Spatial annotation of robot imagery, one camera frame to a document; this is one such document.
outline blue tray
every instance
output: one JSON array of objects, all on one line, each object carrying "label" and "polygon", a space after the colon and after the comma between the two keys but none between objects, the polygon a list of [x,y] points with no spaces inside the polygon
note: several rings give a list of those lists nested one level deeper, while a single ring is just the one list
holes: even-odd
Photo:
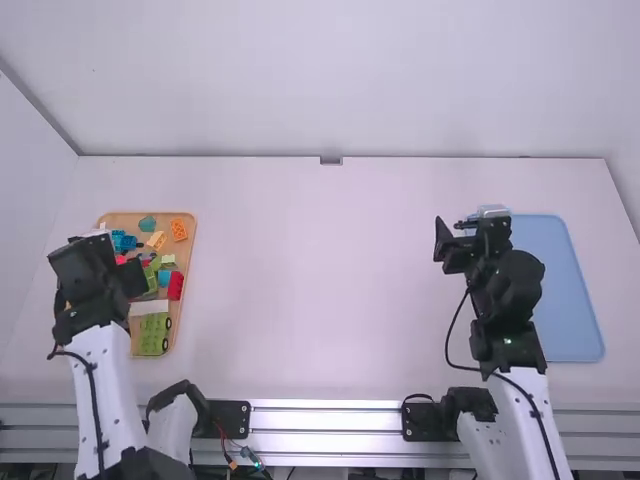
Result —
[{"label": "blue tray", "polygon": [[556,215],[512,215],[514,248],[535,255],[546,270],[533,322],[549,362],[598,362],[604,343],[571,237]]}]

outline white table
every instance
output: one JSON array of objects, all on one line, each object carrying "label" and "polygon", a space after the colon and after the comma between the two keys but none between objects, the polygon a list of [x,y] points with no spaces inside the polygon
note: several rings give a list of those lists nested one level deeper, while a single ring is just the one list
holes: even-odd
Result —
[{"label": "white table", "polygon": [[[134,362],[141,404],[189,378],[209,397],[261,406],[251,442],[273,454],[271,464],[291,464],[286,454],[297,452],[299,464],[464,466],[460,446],[403,443],[394,409],[409,393],[479,384],[444,363],[464,280],[431,257],[434,217],[453,223],[482,203],[565,220],[606,355],[550,366],[560,430],[572,465],[637,468],[640,248],[603,160],[345,158],[328,167],[317,158],[83,158],[44,253],[107,211],[193,212],[177,343],[163,358]],[[0,363],[0,418],[14,425],[73,425],[66,362],[44,358],[54,285],[43,255]],[[459,362],[471,362],[471,315],[463,310],[452,338]],[[327,406],[355,410],[308,410]],[[358,435],[301,433],[326,429]],[[15,449],[0,450],[0,460],[20,458],[16,445],[73,457],[77,433],[51,435],[0,432]],[[218,458],[215,448],[197,441],[196,459]]]}]

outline toy brick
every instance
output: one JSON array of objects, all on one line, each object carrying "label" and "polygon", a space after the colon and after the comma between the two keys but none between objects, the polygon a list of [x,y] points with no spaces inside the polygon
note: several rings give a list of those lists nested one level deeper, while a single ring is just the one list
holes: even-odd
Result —
[{"label": "toy brick", "polygon": [[154,272],[157,272],[158,270],[160,270],[161,266],[162,266],[162,260],[160,260],[160,257],[153,257],[151,259],[151,268],[153,268]]},{"label": "toy brick", "polygon": [[156,229],[156,219],[151,215],[147,215],[138,222],[138,228],[141,232],[151,233]]},{"label": "toy brick", "polygon": [[154,250],[160,250],[166,241],[167,235],[162,230],[159,230],[151,235],[151,238],[147,241],[147,245]]},{"label": "toy brick", "polygon": [[156,274],[151,267],[145,267],[144,276],[147,279],[147,285],[149,291],[147,293],[154,293],[158,291],[158,281],[156,280]]},{"label": "toy brick", "polygon": [[121,246],[123,250],[135,250],[137,248],[138,239],[135,236],[123,235],[121,239]]},{"label": "toy brick", "polygon": [[163,288],[169,286],[169,281],[171,280],[171,270],[159,270],[158,271],[158,285]]},{"label": "toy brick", "polygon": [[182,286],[184,285],[184,275],[180,272],[171,272],[171,278],[169,279],[169,288],[167,290],[167,298],[169,300],[180,300],[182,296]]},{"label": "toy brick", "polygon": [[165,268],[177,267],[176,256],[174,254],[163,255],[161,262],[162,262],[162,266]]},{"label": "toy brick", "polygon": [[180,242],[189,238],[187,235],[187,227],[185,227],[184,221],[181,218],[171,220],[171,234],[173,235],[174,242]]}]

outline wire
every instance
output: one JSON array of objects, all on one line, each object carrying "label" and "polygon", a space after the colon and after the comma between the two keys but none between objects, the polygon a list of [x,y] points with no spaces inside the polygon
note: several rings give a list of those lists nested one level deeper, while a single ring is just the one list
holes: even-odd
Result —
[{"label": "wire", "polygon": [[53,350],[47,355],[47,360],[51,360],[53,357],[71,357],[78,360],[86,369],[87,377],[89,377],[89,390],[91,391],[91,410],[93,411],[93,423],[96,430],[96,450],[98,451],[98,471],[102,480],[107,480],[107,475],[104,469],[104,446],[102,443],[102,430],[100,428],[100,414],[98,412],[98,395],[96,393],[96,381],[93,376],[93,370],[95,366],[87,362],[84,358],[74,352],[67,352],[65,350],[56,351],[57,345],[53,346]]},{"label": "wire", "polygon": [[[467,367],[464,365],[457,365],[453,363],[449,358],[449,340],[451,339],[451,332],[453,331],[453,327],[455,326],[456,321],[458,320],[458,315],[460,314],[460,310],[462,310],[462,306],[464,305],[464,302],[468,296],[469,296],[469,289],[467,288],[464,292],[464,295],[462,296],[462,300],[460,300],[460,304],[458,305],[458,308],[456,308],[456,312],[453,314],[453,318],[451,319],[451,325],[449,325],[449,330],[447,331],[447,336],[444,341],[444,358],[447,362],[447,365],[449,365],[451,368],[454,368],[456,370],[482,373],[482,370],[477,367]],[[547,436],[547,430],[544,428],[544,423],[542,422],[542,415],[540,414],[540,410],[538,410],[538,407],[536,406],[535,402],[531,398],[531,394],[527,393],[527,391],[524,388],[522,388],[520,385],[518,385],[516,382],[514,382],[510,378],[505,377],[504,375],[501,375],[496,372],[491,372],[490,375],[493,375],[494,377],[497,377],[500,380],[508,383],[513,388],[515,388],[518,392],[520,392],[524,396],[524,398],[527,399],[527,401],[529,402],[529,405],[531,405],[531,409],[533,410],[533,417],[538,422],[538,427],[540,428],[540,434],[542,435],[542,440],[544,441],[544,447],[547,450],[547,455],[549,456],[549,463],[551,463],[551,470],[553,470],[553,476],[555,480],[561,480],[560,473],[558,472],[558,466],[556,465],[556,460],[553,457],[553,451],[551,450],[551,443],[549,442],[549,437]]]}]

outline wooden tray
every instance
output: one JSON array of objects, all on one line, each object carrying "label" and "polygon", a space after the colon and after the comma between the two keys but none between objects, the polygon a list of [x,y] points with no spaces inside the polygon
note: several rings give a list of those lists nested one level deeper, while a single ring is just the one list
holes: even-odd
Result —
[{"label": "wooden tray", "polygon": [[[182,309],[182,301],[184,299],[185,289],[189,281],[189,262],[191,261],[191,250],[193,249],[193,241],[196,236],[196,219],[190,213],[185,212],[112,212],[106,213],[98,219],[96,226],[105,222],[106,227],[112,230],[125,230],[129,235],[135,235],[138,238],[138,242],[144,243],[144,247],[138,248],[127,254],[127,257],[135,257],[138,253],[151,253],[154,250],[149,247],[146,242],[153,235],[153,233],[142,232],[138,227],[138,222],[146,217],[152,215],[156,219],[155,231],[162,230],[167,234],[167,241],[162,246],[158,255],[170,255],[175,254],[176,264],[178,270],[184,275],[184,286],[182,287],[182,295],[177,302],[169,301],[169,316],[172,320],[171,330],[169,331],[169,348],[164,354],[171,351],[178,336],[178,327],[180,326],[180,311]],[[171,234],[170,221],[174,218],[182,218],[187,228],[187,234],[189,238],[181,242],[174,242]],[[167,298],[167,289],[158,288],[157,298]],[[129,328],[131,329],[131,354],[138,356],[139,358],[156,358],[148,356],[140,356],[137,352],[138,336],[140,334],[140,322],[139,317],[130,318]]]}]

